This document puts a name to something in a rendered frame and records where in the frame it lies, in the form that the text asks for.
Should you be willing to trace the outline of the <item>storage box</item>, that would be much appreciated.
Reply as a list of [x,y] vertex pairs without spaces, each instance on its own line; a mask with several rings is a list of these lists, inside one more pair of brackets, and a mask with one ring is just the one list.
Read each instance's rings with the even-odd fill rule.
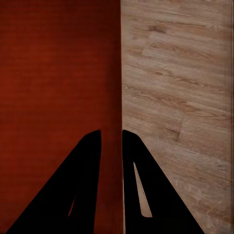
[[93,234],[123,234],[121,0],[0,0],[0,234],[101,130]]

